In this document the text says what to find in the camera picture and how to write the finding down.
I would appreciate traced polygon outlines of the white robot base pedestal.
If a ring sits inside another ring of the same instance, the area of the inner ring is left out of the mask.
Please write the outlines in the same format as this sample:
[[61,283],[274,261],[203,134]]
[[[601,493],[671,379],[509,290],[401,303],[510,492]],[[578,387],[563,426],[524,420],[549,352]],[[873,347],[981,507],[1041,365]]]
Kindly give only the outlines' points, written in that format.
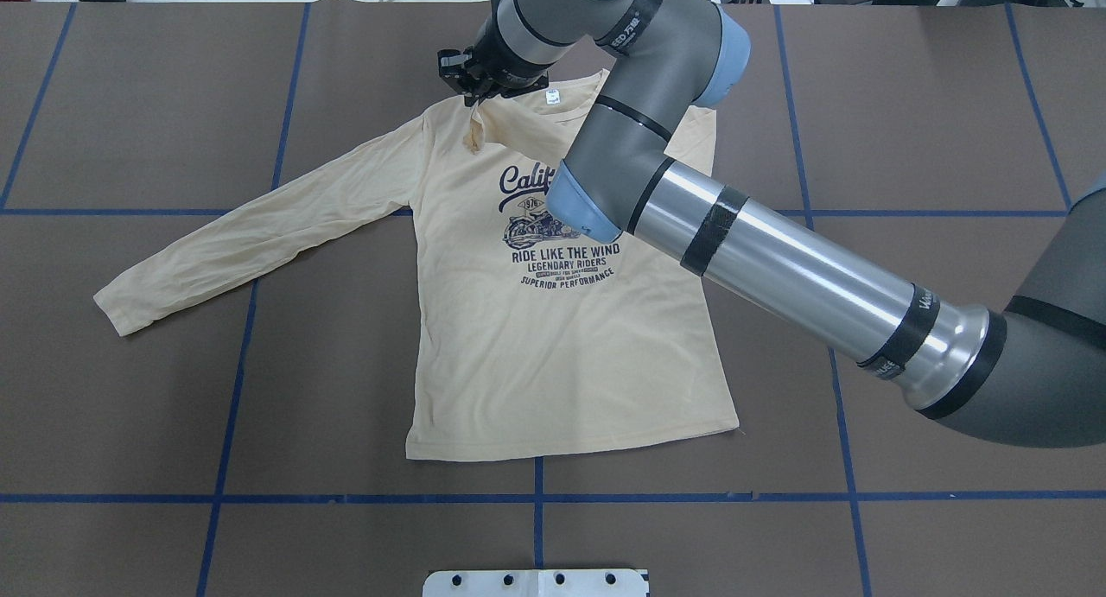
[[422,596],[649,596],[648,572],[632,568],[440,570]]

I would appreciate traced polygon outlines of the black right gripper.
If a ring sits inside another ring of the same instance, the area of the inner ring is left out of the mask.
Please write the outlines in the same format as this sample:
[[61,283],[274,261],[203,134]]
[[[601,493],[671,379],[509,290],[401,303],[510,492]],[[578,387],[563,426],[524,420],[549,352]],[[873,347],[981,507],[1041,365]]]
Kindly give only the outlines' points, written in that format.
[[494,18],[487,19],[474,45],[437,53],[438,76],[463,97],[465,106],[487,98],[515,98],[550,86],[549,65],[518,56],[508,46]]

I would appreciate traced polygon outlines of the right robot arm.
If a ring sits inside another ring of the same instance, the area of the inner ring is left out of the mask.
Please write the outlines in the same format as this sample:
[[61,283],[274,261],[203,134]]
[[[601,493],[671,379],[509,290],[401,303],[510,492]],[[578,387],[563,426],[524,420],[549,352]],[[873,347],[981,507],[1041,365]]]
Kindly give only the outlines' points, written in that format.
[[1071,205],[997,313],[945,304],[664,151],[689,106],[741,78],[747,30],[709,0],[493,0],[462,50],[437,55],[466,105],[549,84],[584,38],[615,65],[547,191],[550,214],[603,244],[624,233],[899,385],[916,412],[1030,448],[1105,440],[1103,184]]

